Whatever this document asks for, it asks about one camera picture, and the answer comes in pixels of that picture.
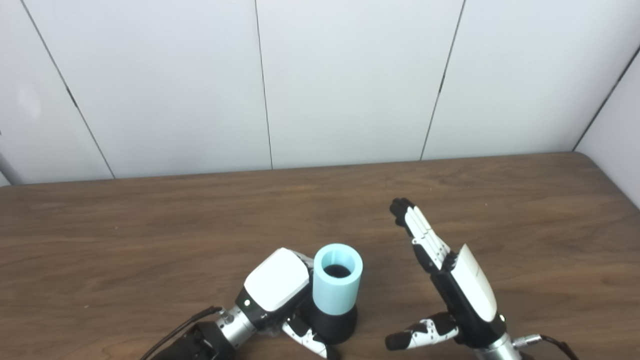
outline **silver metal joint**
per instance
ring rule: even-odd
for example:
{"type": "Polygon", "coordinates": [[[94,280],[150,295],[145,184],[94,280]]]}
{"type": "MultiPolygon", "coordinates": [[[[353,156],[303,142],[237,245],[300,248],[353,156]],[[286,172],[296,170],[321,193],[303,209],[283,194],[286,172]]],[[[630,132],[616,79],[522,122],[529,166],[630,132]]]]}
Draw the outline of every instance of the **silver metal joint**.
{"type": "Polygon", "coordinates": [[[229,316],[233,316],[231,322],[225,322],[222,314],[220,314],[216,325],[218,325],[222,335],[224,335],[227,341],[229,341],[233,347],[237,348],[251,338],[251,335],[255,333],[255,327],[238,306],[234,306],[229,310],[229,313],[229,316]]]}
{"type": "Polygon", "coordinates": [[[511,342],[511,344],[513,344],[513,347],[515,348],[524,348],[524,347],[537,344],[541,341],[542,341],[542,337],[540,336],[540,334],[533,334],[533,335],[522,336],[520,338],[515,338],[511,342]]]}
{"type": "Polygon", "coordinates": [[[486,348],[475,348],[478,360],[522,360],[520,353],[511,344],[509,334],[504,334],[486,348]]]}

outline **light blue cup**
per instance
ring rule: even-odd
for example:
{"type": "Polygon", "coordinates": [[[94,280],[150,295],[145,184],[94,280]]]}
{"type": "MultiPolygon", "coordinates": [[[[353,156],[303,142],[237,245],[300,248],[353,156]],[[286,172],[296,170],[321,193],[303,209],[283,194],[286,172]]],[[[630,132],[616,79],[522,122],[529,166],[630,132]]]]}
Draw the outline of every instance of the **light blue cup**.
{"type": "Polygon", "coordinates": [[[356,303],[362,258],[356,250],[345,244],[329,244],[321,248],[314,258],[313,298],[318,309],[328,315],[342,315],[356,303]],[[325,268],[342,265],[351,273],[346,277],[327,274],[325,268]]]}

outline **black cup base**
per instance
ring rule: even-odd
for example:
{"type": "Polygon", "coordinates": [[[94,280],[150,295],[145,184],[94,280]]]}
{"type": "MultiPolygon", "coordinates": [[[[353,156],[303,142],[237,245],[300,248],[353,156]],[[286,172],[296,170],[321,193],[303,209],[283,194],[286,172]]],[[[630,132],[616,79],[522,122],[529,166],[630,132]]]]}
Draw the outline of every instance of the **black cup base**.
{"type": "Polygon", "coordinates": [[[310,303],[308,308],[310,325],[327,344],[343,343],[353,335],[358,320],[358,308],[355,305],[342,315],[328,315],[318,309],[313,301],[310,303]]]}

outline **wooden table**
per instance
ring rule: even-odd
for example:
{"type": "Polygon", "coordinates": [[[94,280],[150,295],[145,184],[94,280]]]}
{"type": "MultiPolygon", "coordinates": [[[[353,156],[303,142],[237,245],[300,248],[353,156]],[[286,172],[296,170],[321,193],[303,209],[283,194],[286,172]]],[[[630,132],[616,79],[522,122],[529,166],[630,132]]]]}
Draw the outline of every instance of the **wooden table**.
{"type": "MultiPolygon", "coordinates": [[[[333,242],[365,265],[345,360],[473,359],[453,342],[385,349],[444,309],[388,212],[398,196],[453,249],[469,244],[510,334],[556,337],[582,360],[640,358],[640,212],[587,157],[561,153],[0,188],[0,359],[137,359],[193,313],[231,306],[276,248],[333,242]]],[[[281,334],[238,359],[316,357],[281,334]]]]}

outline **panel seam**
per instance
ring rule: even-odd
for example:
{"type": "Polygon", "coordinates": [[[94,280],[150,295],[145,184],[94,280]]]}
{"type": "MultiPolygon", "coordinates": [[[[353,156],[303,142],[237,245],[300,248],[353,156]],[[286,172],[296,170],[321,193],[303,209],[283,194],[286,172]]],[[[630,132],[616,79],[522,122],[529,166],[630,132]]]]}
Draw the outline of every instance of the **panel seam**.
{"type": "Polygon", "coordinates": [[[56,71],[58,72],[58,75],[60,77],[60,79],[62,80],[63,85],[65,86],[69,96],[71,97],[72,102],[74,103],[76,109],[78,110],[78,113],[80,114],[80,117],[82,118],[82,121],[84,122],[84,126],[86,126],[87,131],[89,131],[89,135],[91,135],[91,139],[93,139],[93,142],[95,143],[96,148],[98,148],[98,152],[100,152],[100,156],[102,156],[102,160],[104,161],[104,164],[107,165],[107,169],[109,169],[109,173],[111,173],[111,177],[113,179],[115,179],[115,175],[113,174],[113,171],[111,169],[111,166],[109,166],[109,162],[107,161],[107,158],[104,156],[104,153],[102,152],[102,149],[100,148],[100,145],[98,144],[98,141],[95,139],[95,136],[93,135],[93,131],[91,131],[91,128],[89,127],[89,124],[86,122],[86,119],[84,118],[84,114],[82,113],[82,110],[80,110],[80,106],[78,106],[75,97],[73,96],[71,89],[69,88],[69,86],[67,85],[67,81],[65,80],[65,77],[62,76],[62,72],[60,71],[60,68],[58,67],[58,64],[56,63],[56,60],[53,58],[53,55],[51,54],[51,51],[49,50],[49,46],[47,46],[47,43],[44,41],[44,37],[42,36],[40,29],[38,29],[38,26],[36,25],[35,20],[33,20],[33,16],[31,16],[31,12],[29,11],[29,8],[27,7],[27,4],[24,3],[24,0],[20,0],[20,2],[22,3],[22,7],[24,8],[24,11],[27,13],[27,16],[29,17],[29,20],[31,21],[31,24],[33,25],[33,27],[36,30],[36,33],[38,33],[38,37],[40,37],[40,41],[42,42],[42,45],[44,46],[44,49],[47,51],[47,54],[49,55],[49,59],[51,59],[51,62],[53,63],[53,66],[56,68],[56,71]]]}
{"type": "Polygon", "coordinates": [[[465,10],[465,4],[467,0],[462,2],[462,6],[460,7],[460,14],[458,15],[458,22],[456,23],[456,30],[453,33],[453,39],[451,40],[451,46],[449,47],[449,54],[447,55],[447,62],[444,65],[444,70],[442,71],[442,79],[440,80],[440,87],[438,88],[438,95],[436,96],[436,101],[433,103],[433,110],[431,110],[431,118],[429,120],[429,127],[427,128],[427,134],[424,137],[424,144],[422,145],[422,152],[420,153],[420,160],[424,157],[424,149],[427,147],[427,140],[429,139],[429,133],[431,132],[431,125],[433,124],[433,117],[436,113],[436,108],[438,107],[438,100],[440,100],[440,93],[442,93],[442,87],[444,85],[444,79],[447,76],[447,69],[449,68],[449,60],[451,59],[451,53],[453,52],[453,45],[456,43],[456,36],[458,36],[458,29],[460,28],[460,20],[462,19],[462,13],[465,10]]]}
{"type": "Polygon", "coordinates": [[[262,74],[262,96],[264,97],[264,117],[267,120],[267,139],[269,140],[269,160],[273,170],[273,153],[271,152],[271,130],[269,128],[269,111],[267,110],[267,88],[264,84],[264,65],[262,63],[262,39],[260,39],[260,21],[258,20],[258,0],[253,0],[255,6],[255,27],[258,33],[258,52],[260,52],[260,73],[262,74]]]}
{"type": "Polygon", "coordinates": [[[634,60],[636,59],[636,57],[638,55],[638,52],[640,52],[640,46],[638,46],[638,48],[636,49],[636,52],[633,54],[633,56],[631,56],[631,60],[629,60],[629,62],[627,63],[627,66],[625,66],[625,69],[622,70],[622,73],[620,74],[620,76],[618,76],[618,80],[616,81],[615,84],[613,84],[613,87],[611,88],[611,90],[609,91],[607,96],[602,101],[602,104],[600,104],[600,107],[598,107],[598,109],[596,110],[596,113],[591,118],[591,121],[589,121],[589,124],[584,129],[584,131],[582,132],[582,135],[580,135],[580,138],[578,139],[578,142],[576,142],[575,146],[573,146],[572,151],[575,151],[578,148],[578,145],[580,145],[580,142],[584,138],[584,135],[587,134],[587,132],[589,131],[589,128],[591,128],[591,125],[593,125],[593,122],[596,120],[596,118],[599,116],[600,112],[602,111],[602,108],[604,108],[604,106],[607,104],[607,102],[609,101],[609,98],[611,97],[613,92],[618,87],[618,84],[620,84],[620,81],[622,80],[622,78],[624,78],[625,74],[627,73],[627,70],[629,69],[631,64],[634,62],[634,60]]]}

